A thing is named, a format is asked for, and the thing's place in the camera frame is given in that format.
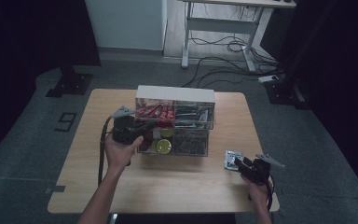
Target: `human hand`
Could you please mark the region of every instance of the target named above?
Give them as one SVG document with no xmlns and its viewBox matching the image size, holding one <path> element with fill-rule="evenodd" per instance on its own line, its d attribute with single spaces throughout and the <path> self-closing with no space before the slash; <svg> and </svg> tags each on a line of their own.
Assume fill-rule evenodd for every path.
<svg viewBox="0 0 358 224">
<path fill-rule="evenodd" d="M 113 140 L 112 134 L 105 138 L 104 148 L 108 163 L 108 171 L 121 174 L 130 162 L 135 149 L 142 144 L 144 138 L 139 136 L 131 145 L 122 145 Z"/>
<path fill-rule="evenodd" d="M 241 178 L 248 184 L 248 190 L 252 198 L 254 210 L 264 209 L 264 207 L 267 209 L 267 201 L 269 199 L 267 186 L 257 185 L 244 175 L 241 175 Z"/>
</svg>

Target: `wrist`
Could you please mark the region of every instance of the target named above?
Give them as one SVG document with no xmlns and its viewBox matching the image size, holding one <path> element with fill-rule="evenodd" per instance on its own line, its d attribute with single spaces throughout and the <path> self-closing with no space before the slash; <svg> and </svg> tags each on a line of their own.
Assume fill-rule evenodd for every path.
<svg viewBox="0 0 358 224">
<path fill-rule="evenodd" d="M 259 210 L 255 210 L 255 216 L 257 220 L 257 224 L 271 224 L 271 217 L 269 216 L 269 210 L 266 208 L 261 208 Z"/>
<path fill-rule="evenodd" d="M 253 202 L 253 209 L 257 213 L 268 213 L 269 210 L 267 209 L 266 203 L 255 203 Z"/>
<path fill-rule="evenodd" d="M 123 173 L 123 170 L 114 169 L 114 168 L 108 168 L 106 171 L 106 174 L 103 179 L 109 179 L 109 180 L 118 180 Z"/>
</svg>

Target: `black stand base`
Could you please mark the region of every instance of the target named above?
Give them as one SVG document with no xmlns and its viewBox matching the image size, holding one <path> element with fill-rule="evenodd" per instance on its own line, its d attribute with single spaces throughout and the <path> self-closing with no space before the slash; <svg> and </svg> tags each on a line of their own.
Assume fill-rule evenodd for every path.
<svg viewBox="0 0 358 224">
<path fill-rule="evenodd" d="M 72 66 L 62 66 L 62 78 L 56 87 L 48 91 L 46 97 L 60 98 L 63 94 L 84 95 L 93 75 L 77 74 Z"/>
<path fill-rule="evenodd" d="M 273 105 L 294 105 L 297 109 L 309 110 L 301 92 L 295 85 L 292 90 L 288 91 L 282 83 L 265 83 L 269 102 Z"/>
</svg>

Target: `black curtain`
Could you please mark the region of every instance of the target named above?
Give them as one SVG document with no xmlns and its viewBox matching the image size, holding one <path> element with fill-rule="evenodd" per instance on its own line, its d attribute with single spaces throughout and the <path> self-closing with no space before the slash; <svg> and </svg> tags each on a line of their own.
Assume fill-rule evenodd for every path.
<svg viewBox="0 0 358 224">
<path fill-rule="evenodd" d="M 0 141 L 35 90 L 63 64 L 100 66 L 84 1 L 0 0 Z"/>
<path fill-rule="evenodd" d="M 301 0 L 279 59 L 358 176 L 358 1 Z"/>
<path fill-rule="evenodd" d="M 294 0 L 294 2 L 297 4 L 296 7 L 298 7 L 300 0 Z M 280 62 L 283 62 L 281 54 L 285 57 L 287 54 L 286 52 L 290 50 L 287 48 L 288 46 L 285 46 L 284 51 L 286 52 L 282 53 L 283 42 L 287 38 L 286 34 L 295 12 L 296 8 L 273 8 L 266 30 L 261 38 L 260 47 Z"/>
</svg>

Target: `white wall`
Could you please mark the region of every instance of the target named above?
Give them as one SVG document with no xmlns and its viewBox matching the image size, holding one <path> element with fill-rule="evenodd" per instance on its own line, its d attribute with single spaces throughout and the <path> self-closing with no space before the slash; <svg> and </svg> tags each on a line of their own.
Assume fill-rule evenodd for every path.
<svg viewBox="0 0 358 224">
<path fill-rule="evenodd" d="M 167 0 L 86 0 L 97 46 L 163 50 Z"/>
</svg>

